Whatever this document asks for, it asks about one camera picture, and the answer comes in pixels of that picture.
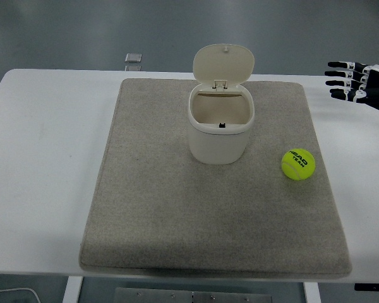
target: white trash can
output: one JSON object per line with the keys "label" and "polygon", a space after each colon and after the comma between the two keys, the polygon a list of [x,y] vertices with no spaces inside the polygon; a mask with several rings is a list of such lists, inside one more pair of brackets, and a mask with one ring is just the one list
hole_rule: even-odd
{"label": "white trash can", "polygon": [[245,47],[209,45],[196,53],[196,86],[188,102],[188,143],[205,164],[229,164],[241,157],[254,124],[253,97],[240,84],[253,72],[254,56]]}

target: cable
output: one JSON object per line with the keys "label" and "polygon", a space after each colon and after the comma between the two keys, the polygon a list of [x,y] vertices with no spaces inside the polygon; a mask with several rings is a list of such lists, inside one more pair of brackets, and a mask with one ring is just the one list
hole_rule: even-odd
{"label": "cable", "polygon": [[21,288],[0,289],[0,292],[14,292],[14,291],[17,291],[17,290],[27,290],[29,292],[32,292],[35,295],[35,298],[37,298],[38,303],[40,303],[40,300],[39,300],[39,297],[38,297],[37,293],[33,289],[30,289],[30,288],[23,288],[23,287],[21,287]]}

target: open lid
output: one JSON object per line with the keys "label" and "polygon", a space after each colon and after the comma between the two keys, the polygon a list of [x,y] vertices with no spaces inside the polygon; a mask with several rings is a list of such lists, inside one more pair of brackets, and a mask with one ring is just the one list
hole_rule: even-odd
{"label": "open lid", "polygon": [[215,80],[226,80],[228,85],[243,83],[253,68],[253,53],[234,44],[205,46],[196,53],[193,64],[195,79],[212,86]]}

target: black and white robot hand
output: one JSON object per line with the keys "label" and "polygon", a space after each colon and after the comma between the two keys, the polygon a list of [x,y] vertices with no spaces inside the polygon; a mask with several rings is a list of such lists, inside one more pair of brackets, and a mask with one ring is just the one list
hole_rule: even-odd
{"label": "black and white robot hand", "polygon": [[379,110],[379,65],[365,65],[357,62],[329,62],[331,68],[344,71],[326,71],[326,76],[339,77],[326,81],[329,86],[342,86],[330,90],[331,97],[364,103]]}

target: tennis ball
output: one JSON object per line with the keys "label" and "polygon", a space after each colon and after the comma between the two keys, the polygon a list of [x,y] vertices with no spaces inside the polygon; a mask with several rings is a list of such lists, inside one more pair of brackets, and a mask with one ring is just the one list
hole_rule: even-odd
{"label": "tennis ball", "polygon": [[305,180],[313,175],[316,168],[313,155],[302,148],[289,150],[282,157],[282,171],[292,180]]}

